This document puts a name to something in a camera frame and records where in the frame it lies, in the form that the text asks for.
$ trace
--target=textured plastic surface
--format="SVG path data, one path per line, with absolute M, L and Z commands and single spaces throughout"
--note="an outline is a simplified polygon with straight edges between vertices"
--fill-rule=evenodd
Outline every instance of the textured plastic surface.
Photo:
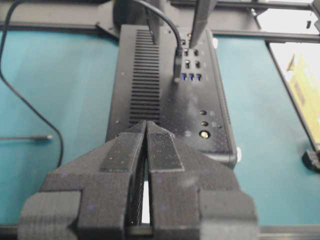
M 141 223 L 146 123 L 141 125 L 142 132 L 122 132 L 45 178 L 41 192 L 81 191 L 76 224 L 82 237 L 124 239 L 125 226 Z
M 179 33 L 187 50 L 190 29 L 179 28 Z M 140 120 L 150 120 L 234 167 L 236 145 L 212 34 L 204 31 L 196 48 L 184 52 L 178 82 L 173 81 L 175 48 L 168 28 L 160 29 L 159 45 L 154 45 L 147 27 L 122 26 L 107 140 Z M 201 131 L 209 138 L 202 138 Z
M 80 191 L 39 192 L 23 206 L 19 240 L 77 240 L 71 227 L 77 220 Z
M 223 236 L 221 232 L 226 232 L 226 228 L 230 230 L 230 225 L 238 227 L 239 232 L 231 231 L 229 237 L 257 239 L 255 206 L 250 197 L 240 191 L 230 168 L 212 161 L 153 122 L 147 124 L 146 137 L 153 239 L 207 240 L 199 238 L 200 232 L 209 234 L 208 229 L 215 228 L 211 234 Z M 168 164 L 177 161 L 183 168 Z M 205 197 L 201 194 L 203 190 L 208 193 Z M 243 224 L 250 224 L 250 231 L 242 228 Z
M 201 240 L 257 240 L 257 214 L 251 197 L 241 191 L 200 190 Z

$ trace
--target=black cable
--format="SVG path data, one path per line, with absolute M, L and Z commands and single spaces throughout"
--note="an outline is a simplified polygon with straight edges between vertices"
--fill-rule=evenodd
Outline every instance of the black cable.
M 149 9 L 151 12 L 153 12 L 155 15 L 157 15 L 159 18 L 161 18 L 163 21 L 165 21 L 169 25 L 169 27 L 172 29 L 172 31 L 175 35 L 177 49 L 182 51 L 181 38 L 180 38 L 179 31 L 178 31 L 177 27 L 175 26 L 175 24 L 171 21 L 171 19 L 168 18 L 158 8 L 156 8 L 155 6 L 145 2 L 143 0 L 133 0 L 133 1 L 137 4 L 144 6 L 147 9 Z
M 60 167 L 62 164 L 63 156 L 64 156 L 64 139 L 60 131 L 52 124 L 50 123 L 44 116 L 41 115 L 40 112 L 38 112 L 32 105 L 29 103 L 5 78 L 3 72 L 2 72 L 2 56 L 4 52 L 6 37 L 8 33 L 8 26 L 10 23 L 11 16 L 16 9 L 17 6 L 20 4 L 23 4 L 25 2 L 30 2 L 30 0 L 16 0 L 9 8 L 5 21 L 3 23 L 2 28 L 2 37 L 1 37 L 1 45 L 0 45 L 0 78 L 3 81 L 3 83 L 18 97 L 20 98 L 42 121 L 44 121 L 50 128 L 52 128 L 56 134 L 58 135 L 59 141 L 60 141 L 60 154 L 59 154 L 59 160 L 56 165 L 56 167 Z

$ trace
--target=cable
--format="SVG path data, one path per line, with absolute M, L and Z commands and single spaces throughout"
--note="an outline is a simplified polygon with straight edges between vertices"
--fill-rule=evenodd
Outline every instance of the cable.
M 20 98 L 42 121 L 44 121 L 50 128 L 52 128 L 56 134 L 58 135 L 59 141 L 60 141 L 60 154 L 59 154 L 59 160 L 56 165 L 56 167 L 60 167 L 62 164 L 63 156 L 64 156 L 64 139 L 60 131 L 51 123 L 49 122 L 40 112 L 38 112 L 32 105 L 29 103 L 5 78 L 3 72 L 2 72 L 2 56 L 4 52 L 5 42 L 7 38 L 8 33 L 8 26 L 10 23 L 11 16 L 16 9 L 17 6 L 20 4 L 23 4 L 25 2 L 30 2 L 30 0 L 16 0 L 9 8 L 5 21 L 3 23 L 2 28 L 2 37 L 1 37 L 1 44 L 0 44 L 0 78 L 3 81 L 3 83 L 18 97 Z
M 133 0 L 135 3 L 140 4 L 142 6 L 144 6 L 145 8 L 149 9 L 151 12 L 153 12 L 155 15 L 157 15 L 159 18 L 161 18 L 163 21 L 165 21 L 169 27 L 172 29 L 175 39 L 176 39 L 176 46 L 177 49 L 181 49 L 182 51 L 182 45 L 181 45 L 181 38 L 180 38 L 180 34 L 179 31 L 177 29 L 177 27 L 175 26 L 175 24 L 171 21 L 170 18 L 168 18 L 162 11 L 160 11 L 158 8 L 156 8 L 155 6 L 143 1 L 143 0 Z
M 143 0 L 133 0 L 133 1 L 137 4 L 142 5 L 143 7 L 147 8 L 147 9 L 149 9 L 151 12 L 153 12 L 155 15 L 157 15 L 159 18 L 161 18 L 163 21 L 165 21 L 169 25 L 169 27 L 172 29 L 174 36 L 175 36 L 175 40 L 176 40 L 176 49 L 175 49 L 174 64 L 173 64 L 173 78 L 174 79 L 180 78 L 181 68 L 182 68 L 183 48 L 182 48 L 182 44 L 181 44 L 180 34 L 179 34 L 177 27 L 171 21 L 170 18 L 168 18 L 162 11 L 160 11 L 155 6 L 145 2 Z

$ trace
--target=black plastic housing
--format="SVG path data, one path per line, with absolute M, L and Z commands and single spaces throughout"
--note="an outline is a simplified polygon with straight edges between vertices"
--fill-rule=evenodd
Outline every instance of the black plastic housing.
M 237 150 L 212 33 L 206 29 L 189 49 L 191 30 L 178 30 L 188 50 L 179 80 L 173 75 L 177 44 L 169 28 L 160 28 L 159 45 L 154 45 L 146 26 L 122 25 L 106 139 L 141 120 L 153 121 L 233 168 Z

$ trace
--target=teal table surface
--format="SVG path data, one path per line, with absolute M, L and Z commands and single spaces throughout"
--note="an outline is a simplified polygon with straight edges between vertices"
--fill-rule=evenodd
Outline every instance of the teal table surface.
M 91 35 L 11 31 L 7 79 L 62 132 L 63 162 L 105 142 L 118 43 Z M 308 138 L 265 42 L 218 37 L 217 55 L 242 160 L 235 173 L 261 225 L 320 224 L 320 175 L 301 156 Z M 0 136 L 52 134 L 49 142 L 0 142 L 0 223 L 15 224 L 24 201 L 58 161 L 55 133 L 0 83 Z

